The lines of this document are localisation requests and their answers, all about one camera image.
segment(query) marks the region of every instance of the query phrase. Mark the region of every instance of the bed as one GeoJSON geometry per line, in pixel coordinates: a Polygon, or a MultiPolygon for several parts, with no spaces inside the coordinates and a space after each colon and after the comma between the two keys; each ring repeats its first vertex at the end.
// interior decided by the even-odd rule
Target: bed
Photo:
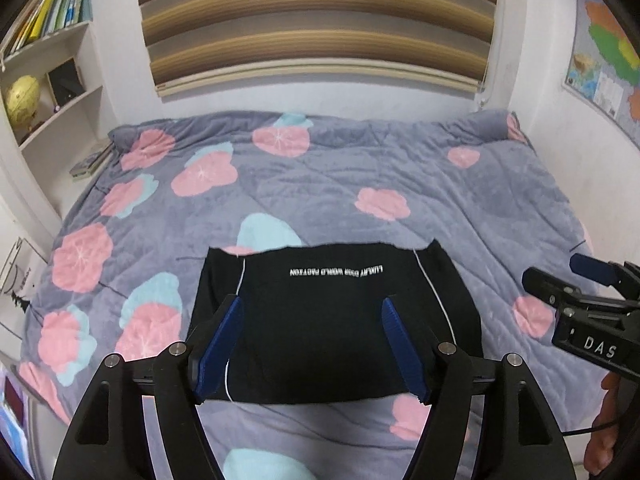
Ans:
{"type": "MultiPolygon", "coordinates": [[[[22,346],[21,377],[63,421],[105,355],[143,358],[186,336],[209,246],[242,256],[434,238],[474,298],[485,356],[521,354],[563,430],[595,412],[603,372],[552,347],[552,309],[520,284],[538,266],[595,293],[568,267],[588,237],[514,114],[402,123],[226,112],[110,137],[114,156],[63,223],[22,346]]],[[[171,478],[153,400],[144,403],[157,478],[171,478]]],[[[471,475],[481,409],[475,399],[460,479],[471,475]]],[[[386,480],[402,477],[429,409],[402,394],[209,401],[198,412],[227,480],[386,480]]]]}

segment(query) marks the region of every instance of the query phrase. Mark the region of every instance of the white shelf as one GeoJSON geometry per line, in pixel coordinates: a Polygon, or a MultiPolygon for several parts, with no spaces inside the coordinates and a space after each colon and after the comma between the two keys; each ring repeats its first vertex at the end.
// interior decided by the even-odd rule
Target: white shelf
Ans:
{"type": "Polygon", "coordinates": [[[18,52],[9,54],[4,58],[5,68],[10,70],[17,63],[28,61],[28,58],[30,57],[42,56],[47,50],[57,43],[66,41],[76,34],[84,33],[84,30],[88,27],[89,23],[91,23],[91,21],[85,20],[84,22],[69,25],[68,27],[56,30],[51,34],[22,47],[18,52]]]}
{"type": "MultiPolygon", "coordinates": [[[[76,160],[76,162],[79,162],[87,155],[89,155],[88,151],[82,156],[78,157],[78,160],[76,160]]],[[[60,218],[64,218],[66,214],[69,213],[69,210],[72,208],[73,204],[76,203],[76,200],[78,200],[80,194],[93,181],[94,176],[99,174],[111,161],[111,157],[113,157],[113,153],[110,153],[107,158],[105,158],[101,162],[100,166],[98,166],[98,169],[92,176],[84,180],[78,180],[76,182],[73,181],[71,175],[69,175],[69,170],[74,166],[74,164],[72,164],[68,168],[65,168],[65,171],[61,172],[60,176],[51,183],[51,205],[58,212],[60,218]]]]}
{"type": "Polygon", "coordinates": [[[77,105],[79,102],[83,101],[85,98],[91,96],[92,94],[100,91],[101,89],[102,89],[102,86],[98,86],[96,88],[88,90],[87,92],[84,92],[83,94],[80,94],[75,99],[72,99],[71,101],[69,101],[66,105],[60,108],[60,111],[57,114],[53,114],[49,119],[47,119],[44,122],[44,124],[41,124],[37,130],[35,130],[29,137],[26,138],[26,140],[24,140],[20,144],[20,151],[24,150],[29,144],[31,144],[36,139],[36,137],[38,137],[42,132],[44,132],[44,130],[46,130],[47,127],[50,126],[56,119],[59,119],[60,117],[64,116],[65,112],[69,111],[73,106],[77,105]]]}

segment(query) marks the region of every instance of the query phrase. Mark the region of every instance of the colorful map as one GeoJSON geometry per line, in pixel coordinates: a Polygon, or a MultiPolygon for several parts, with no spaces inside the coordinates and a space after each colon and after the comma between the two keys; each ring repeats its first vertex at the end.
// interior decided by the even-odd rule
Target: colorful map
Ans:
{"type": "Polygon", "coordinates": [[[640,57],[602,0],[577,0],[577,5],[566,83],[640,148],[640,57]]]}

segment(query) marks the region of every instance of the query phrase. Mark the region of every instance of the striped roller blind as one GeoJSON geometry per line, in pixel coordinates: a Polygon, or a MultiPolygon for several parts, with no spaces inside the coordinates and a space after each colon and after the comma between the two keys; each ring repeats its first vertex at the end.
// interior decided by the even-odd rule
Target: striped roller blind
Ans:
{"type": "Polygon", "coordinates": [[[496,0],[139,0],[161,94],[253,75],[439,77],[473,88],[496,0]]]}

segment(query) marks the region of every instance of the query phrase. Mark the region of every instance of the bookshelf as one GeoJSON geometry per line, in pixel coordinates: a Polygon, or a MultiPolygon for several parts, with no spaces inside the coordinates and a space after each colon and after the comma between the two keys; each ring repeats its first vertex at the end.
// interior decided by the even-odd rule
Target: bookshelf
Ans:
{"type": "MultiPolygon", "coordinates": [[[[9,35],[15,37],[19,27],[15,25],[9,35]]],[[[92,181],[89,177],[74,182],[69,170],[117,126],[100,68],[93,23],[84,20],[60,28],[13,54],[8,53],[7,45],[10,48],[11,42],[0,44],[0,56],[4,52],[0,92],[6,95],[12,83],[30,75],[40,84],[40,101],[30,132],[13,131],[4,106],[0,107],[1,162],[27,208],[49,233],[54,233],[92,181]],[[84,92],[56,112],[47,73],[69,59],[75,62],[84,92]]]]}
{"type": "Polygon", "coordinates": [[[22,50],[47,39],[47,37],[52,34],[62,31],[65,28],[65,24],[68,28],[73,27],[78,22],[86,22],[92,19],[93,11],[91,0],[29,0],[22,12],[14,21],[14,24],[10,27],[4,40],[2,40],[2,43],[0,44],[0,56],[2,56],[4,58],[4,62],[6,62],[15,54],[20,54],[22,50]],[[28,23],[35,24],[36,20],[32,21],[32,16],[37,15],[41,15],[42,20],[38,27],[33,25],[33,28],[34,30],[37,29],[39,38],[31,40],[30,42],[18,41],[18,38],[23,35],[23,25],[28,23]]]}

